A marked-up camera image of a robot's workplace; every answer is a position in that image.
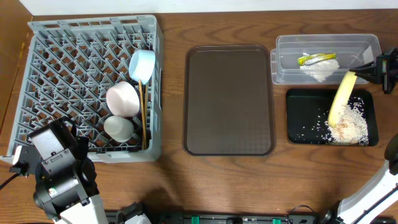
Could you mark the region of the white cup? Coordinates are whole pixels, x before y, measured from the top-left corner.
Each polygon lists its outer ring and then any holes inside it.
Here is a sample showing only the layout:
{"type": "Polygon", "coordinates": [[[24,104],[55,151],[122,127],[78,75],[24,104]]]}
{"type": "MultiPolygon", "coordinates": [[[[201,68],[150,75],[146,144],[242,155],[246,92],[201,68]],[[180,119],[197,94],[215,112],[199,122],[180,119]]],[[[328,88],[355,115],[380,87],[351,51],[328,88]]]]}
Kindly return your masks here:
{"type": "Polygon", "coordinates": [[[105,132],[117,142],[126,142],[134,134],[133,124],[126,118],[110,116],[104,122],[105,132]]]}

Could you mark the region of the spilled rice food waste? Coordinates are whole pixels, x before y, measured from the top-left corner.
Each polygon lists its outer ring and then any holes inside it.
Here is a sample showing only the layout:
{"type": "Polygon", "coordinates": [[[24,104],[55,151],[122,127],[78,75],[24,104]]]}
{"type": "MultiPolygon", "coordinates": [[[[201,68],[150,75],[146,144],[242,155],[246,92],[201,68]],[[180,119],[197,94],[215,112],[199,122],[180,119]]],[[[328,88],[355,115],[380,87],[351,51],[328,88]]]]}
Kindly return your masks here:
{"type": "Polygon", "coordinates": [[[351,97],[340,111],[335,128],[328,125],[331,100],[322,97],[293,97],[289,100],[287,124],[289,139],[297,144],[369,144],[364,100],[351,97]]]}

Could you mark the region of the grey dishwasher rack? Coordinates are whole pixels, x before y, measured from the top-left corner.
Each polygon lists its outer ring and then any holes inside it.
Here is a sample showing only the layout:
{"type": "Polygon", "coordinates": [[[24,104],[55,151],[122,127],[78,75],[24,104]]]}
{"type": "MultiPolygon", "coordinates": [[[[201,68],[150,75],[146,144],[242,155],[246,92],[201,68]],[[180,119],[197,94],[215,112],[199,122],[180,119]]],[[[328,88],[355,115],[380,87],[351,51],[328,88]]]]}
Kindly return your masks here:
{"type": "Polygon", "coordinates": [[[164,36],[153,15],[30,22],[33,32],[7,154],[30,146],[28,134],[67,117],[89,140],[95,162],[149,162],[162,153],[161,75],[164,36]],[[111,116],[106,92],[130,82],[128,67],[136,50],[155,53],[155,69],[145,86],[147,114],[131,118],[132,138],[117,142],[103,128],[111,116]]]}

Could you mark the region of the brown serving tray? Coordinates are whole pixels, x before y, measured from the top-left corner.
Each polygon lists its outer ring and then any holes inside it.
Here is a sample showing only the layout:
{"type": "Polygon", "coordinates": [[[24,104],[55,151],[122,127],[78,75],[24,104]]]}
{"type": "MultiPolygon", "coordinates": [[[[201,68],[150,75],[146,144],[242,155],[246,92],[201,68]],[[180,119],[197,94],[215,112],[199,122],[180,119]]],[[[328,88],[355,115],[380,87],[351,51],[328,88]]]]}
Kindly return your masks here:
{"type": "Polygon", "coordinates": [[[193,156],[268,156],[275,146],[269,51],[262,45],[191,48],[183,149],[193,156]]]}

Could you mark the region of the light blue bowl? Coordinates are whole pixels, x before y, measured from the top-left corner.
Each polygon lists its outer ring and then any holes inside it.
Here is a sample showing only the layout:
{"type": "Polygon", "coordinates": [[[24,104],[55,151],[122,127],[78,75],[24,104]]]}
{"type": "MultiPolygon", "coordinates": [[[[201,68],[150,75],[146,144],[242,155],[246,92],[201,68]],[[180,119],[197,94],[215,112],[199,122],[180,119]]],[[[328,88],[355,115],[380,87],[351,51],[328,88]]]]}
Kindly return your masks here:
{"type": "Polygon", "coordinates": [[[129,63],[129,76],[136,82],[146,85],[155,68],[155,52],[152,50],[136,50],[129,63]]]}

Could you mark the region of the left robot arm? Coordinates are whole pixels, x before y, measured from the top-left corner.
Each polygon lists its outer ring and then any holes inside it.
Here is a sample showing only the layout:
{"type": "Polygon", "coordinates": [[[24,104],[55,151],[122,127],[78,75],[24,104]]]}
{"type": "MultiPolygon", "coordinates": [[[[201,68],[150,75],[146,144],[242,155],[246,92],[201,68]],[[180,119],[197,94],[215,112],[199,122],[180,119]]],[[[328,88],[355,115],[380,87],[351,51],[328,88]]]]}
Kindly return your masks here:
{"type": "Polygon", "coordinates": [[[86,137],[62,117],[28,134],[30,146],[17,146],[11,172],[34,175],[33,199],[54,223],[107,223],[86,137]]]}

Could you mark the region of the white napkin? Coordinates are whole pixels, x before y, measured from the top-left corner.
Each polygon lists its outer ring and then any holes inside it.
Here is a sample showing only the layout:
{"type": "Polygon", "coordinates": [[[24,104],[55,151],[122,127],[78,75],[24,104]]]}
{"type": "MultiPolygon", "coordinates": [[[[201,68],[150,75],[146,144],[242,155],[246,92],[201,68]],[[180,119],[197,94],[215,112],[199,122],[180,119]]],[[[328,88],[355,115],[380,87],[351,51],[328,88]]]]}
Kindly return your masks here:
{"type": "Polygon", "coordinates": [[[311,65],[302,65],[300,69],[307,75],[310,75],[318,82],[324,82],[331,76],[340,65],[336,59],[324,60],[311,65]]]}

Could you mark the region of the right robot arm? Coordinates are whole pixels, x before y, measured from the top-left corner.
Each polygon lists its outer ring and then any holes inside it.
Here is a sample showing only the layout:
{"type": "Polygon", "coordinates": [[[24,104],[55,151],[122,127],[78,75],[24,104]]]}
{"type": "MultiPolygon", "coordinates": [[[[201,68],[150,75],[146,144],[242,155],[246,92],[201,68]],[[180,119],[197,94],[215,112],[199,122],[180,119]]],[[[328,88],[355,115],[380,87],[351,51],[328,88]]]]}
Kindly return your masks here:
{"type": "MultiPolygon", "coordinates": [[[[340,111],[347,104],[356,79],[360,77],[381,84],[385,94],[392,93],[397,83],[397,48],[376,57],[372,62],[351,68],[344,76],[333,100],[328,124],[337,125],[340,111]]],[[[385,161],[379,171],[352,196],[337,202],[319,217],[318,223],[371,223],[397,201],[397,136],[386,147],[385,161]]]]}

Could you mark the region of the clear plastic bin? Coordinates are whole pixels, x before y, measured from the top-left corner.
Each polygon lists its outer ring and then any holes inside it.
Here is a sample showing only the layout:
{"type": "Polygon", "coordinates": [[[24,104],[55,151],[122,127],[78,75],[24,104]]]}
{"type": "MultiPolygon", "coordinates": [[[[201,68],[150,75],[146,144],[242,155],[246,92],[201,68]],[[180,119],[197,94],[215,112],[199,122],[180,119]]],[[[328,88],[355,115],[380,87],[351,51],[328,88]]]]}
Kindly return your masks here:
{"type": "Polygon", "coordinates": [[[346,72],[381,54],[374,34],[282,35],[271,51],[275,84],[338,85],[346,72]]]}

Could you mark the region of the yellow plate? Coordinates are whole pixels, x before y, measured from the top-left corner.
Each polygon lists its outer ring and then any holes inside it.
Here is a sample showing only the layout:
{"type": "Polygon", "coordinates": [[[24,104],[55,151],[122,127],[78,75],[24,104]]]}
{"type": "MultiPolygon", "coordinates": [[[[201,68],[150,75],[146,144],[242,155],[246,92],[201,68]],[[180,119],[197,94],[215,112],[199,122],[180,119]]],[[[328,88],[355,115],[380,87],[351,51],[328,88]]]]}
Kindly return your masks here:
{"type": "Polygon", "coordinates": [[[345,76],[343,77],[329,110],[328,125],[330,127],[335,128],[337,126],[340,120],[339,113],[342,108],[347,104],[356,80],[356,73],[351,71],[347,71],[345,76]]]}

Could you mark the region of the black tray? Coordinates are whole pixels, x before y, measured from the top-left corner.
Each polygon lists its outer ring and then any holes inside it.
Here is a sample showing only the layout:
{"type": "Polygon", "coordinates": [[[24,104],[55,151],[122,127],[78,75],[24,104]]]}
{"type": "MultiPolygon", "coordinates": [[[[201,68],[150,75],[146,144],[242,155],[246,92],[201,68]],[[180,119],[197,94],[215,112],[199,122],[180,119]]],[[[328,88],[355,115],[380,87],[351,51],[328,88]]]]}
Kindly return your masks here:
{"type": "MultiPolygon", "coordinates": [[[[336,90],[290,89],[286,94],[287,133],[295,144],[339,144],[328,127],[328,114],[336,90]]],[[[373,98],[366,90],[353,90],[348,101],[366,121],[366,137],[357,145],[375,146],[379,142],[373,98]]]]}

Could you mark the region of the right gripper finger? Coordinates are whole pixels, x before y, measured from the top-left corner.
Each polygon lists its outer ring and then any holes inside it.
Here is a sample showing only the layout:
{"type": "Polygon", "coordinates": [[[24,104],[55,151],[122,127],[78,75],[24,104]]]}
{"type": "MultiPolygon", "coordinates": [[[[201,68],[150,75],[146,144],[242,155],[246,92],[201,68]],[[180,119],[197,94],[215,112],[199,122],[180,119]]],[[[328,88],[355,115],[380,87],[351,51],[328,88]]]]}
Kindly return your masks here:
{"type": "Polygon", "coordinates": [[[375,73],[375,70],[376,70],[376,61],[372,61],[364,65],[350,69],[351,72],[355,73],[375,73]]]}
{"type": "Polygon", "coordinates": [[[370,82],[370,83],[378,84],[378,79],[377,79],[376,75],[368,74],[368,73],[356,73],[355,75],[357,77],[360,77],[360,78],[370,82]]]}

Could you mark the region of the pink bowl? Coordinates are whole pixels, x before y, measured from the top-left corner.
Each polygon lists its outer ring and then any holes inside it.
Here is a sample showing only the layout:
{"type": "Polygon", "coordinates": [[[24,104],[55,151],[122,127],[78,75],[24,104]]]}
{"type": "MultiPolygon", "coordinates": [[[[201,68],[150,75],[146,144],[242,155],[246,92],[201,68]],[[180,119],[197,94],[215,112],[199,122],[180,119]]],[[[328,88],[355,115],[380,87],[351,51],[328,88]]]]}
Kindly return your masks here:
{"type": "Polygon", "coordinates": [[[128,82],[119,82],[106,92],[106,103],[115,116],[133,117],[140,112],[140,99],[136,89],[128,82]]]}

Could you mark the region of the green yellow snack wrapper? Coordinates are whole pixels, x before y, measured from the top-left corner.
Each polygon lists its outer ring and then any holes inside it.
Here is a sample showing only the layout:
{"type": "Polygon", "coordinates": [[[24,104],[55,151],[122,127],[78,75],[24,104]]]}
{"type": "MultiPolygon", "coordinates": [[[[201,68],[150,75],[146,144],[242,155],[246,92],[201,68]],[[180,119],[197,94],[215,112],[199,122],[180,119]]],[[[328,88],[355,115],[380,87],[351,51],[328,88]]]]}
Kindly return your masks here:
{"type": "Polygon", "coordinates": [[[312,65],[314,63],[318,63],[325,60],[331,60],[335,58],[336,54],[319,53],[312,55],[304,55],[303,57],[298,58],[297,62],[300,66],[304,66],[304,65],[312,65]]]}

